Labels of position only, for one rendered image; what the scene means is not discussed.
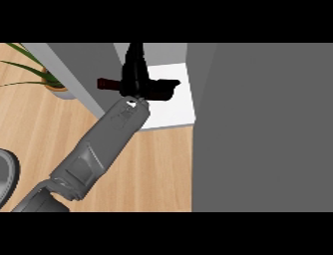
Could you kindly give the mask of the dark grey cabinet door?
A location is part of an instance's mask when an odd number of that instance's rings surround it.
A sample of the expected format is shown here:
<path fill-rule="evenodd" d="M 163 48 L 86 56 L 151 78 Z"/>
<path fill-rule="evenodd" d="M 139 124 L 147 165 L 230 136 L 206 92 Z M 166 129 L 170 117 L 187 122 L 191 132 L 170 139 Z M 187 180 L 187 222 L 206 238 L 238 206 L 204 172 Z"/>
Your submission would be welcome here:
<path fill-rule="evenodd" d="M 222 44 L 193 142 L 197 211 L 333 211 L 333 44 Z"/>

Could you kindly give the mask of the dark red wine bottle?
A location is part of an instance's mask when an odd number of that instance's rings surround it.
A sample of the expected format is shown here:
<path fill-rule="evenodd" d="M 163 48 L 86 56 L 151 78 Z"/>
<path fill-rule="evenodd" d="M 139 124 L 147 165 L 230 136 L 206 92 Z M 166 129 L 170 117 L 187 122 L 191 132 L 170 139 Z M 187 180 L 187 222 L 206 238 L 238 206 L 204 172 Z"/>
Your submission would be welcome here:
<path fill-rule="evenodd" d="M 123 97 L 132 96 L 148 101 L 169 101 L 173 90 L 181 84 L 179 80 L 147 80 L 145 82 L 126 83 L 98 78 L 98 89 L 119 91 Z"/>

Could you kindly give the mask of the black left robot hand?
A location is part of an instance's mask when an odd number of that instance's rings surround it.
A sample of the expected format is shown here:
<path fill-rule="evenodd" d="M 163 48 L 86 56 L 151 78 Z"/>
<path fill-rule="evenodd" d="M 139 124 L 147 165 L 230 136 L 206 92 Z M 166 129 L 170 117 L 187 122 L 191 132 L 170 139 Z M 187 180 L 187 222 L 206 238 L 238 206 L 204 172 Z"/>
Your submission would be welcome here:
<path fill-rule="evenodd" d="M 151 78 L 142 43 L 132 43 L 129 46 L 122 76 L 122 96 L 145 99 L 150 96 Z"/>

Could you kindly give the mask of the green potted plant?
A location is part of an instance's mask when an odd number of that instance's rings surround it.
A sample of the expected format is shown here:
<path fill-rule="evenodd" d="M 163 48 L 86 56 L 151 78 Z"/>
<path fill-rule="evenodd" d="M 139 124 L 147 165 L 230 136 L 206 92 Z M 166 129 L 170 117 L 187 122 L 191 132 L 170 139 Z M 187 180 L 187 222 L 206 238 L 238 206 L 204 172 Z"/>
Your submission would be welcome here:
<path fill-rule="evenodd" d="M 39 85 L 39 86 L 43 86 L 48 89 L 48 91 L 54 94 L 54 96 L 58 99 L 61 99 L 61 100 L 74 100 L 76 96 L 70 92 L 68 88 L 64 86 L 62 82 L 54 76 L 54 74 L 51 73 L 48 68 L 45 67 L 45 65 L 39 61 L 39 59 L 34 57 L 33 53 L 27 50 L 26 46 L 21 43 L 18 43 L 18 44 L 8 43 L 8 46 L 40 66 L 40 70 L 37 70 L 36 68 L 33 68 L 33 67 L 30 67 L 24 64 L 14 63 L 14 62 L 9 62 L 9 61 L 0 60 L 0 63 L 5 63 L 8 65 L 28 71 L 30 73 L 33 73 L 40 78 L 40 80 L 39 81 L 17 82 L 17 83 L 11 83 L 11 84 L 5 84 L 5 87 L 15 86 L 15 85 Z"/>

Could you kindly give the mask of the grey cabinet with white shelf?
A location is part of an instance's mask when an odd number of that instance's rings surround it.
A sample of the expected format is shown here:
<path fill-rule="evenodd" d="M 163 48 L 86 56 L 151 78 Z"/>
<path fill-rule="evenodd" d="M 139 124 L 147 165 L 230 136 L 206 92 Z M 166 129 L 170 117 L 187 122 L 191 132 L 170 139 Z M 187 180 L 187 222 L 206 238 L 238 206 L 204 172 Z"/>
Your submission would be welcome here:
<path fill-rule="evenodd" d="M 122 96 L 98 89 L 98 78 L 122 79 L 129 43 L 24 43 L 24 47 L 99 119 Z M 193 126 L 187 43 L 144 43 L 144 48 L 151 79 L 179 80 L 181 84 L 169 101 L 150 101 L 151 116 L 142 130 Z"/>

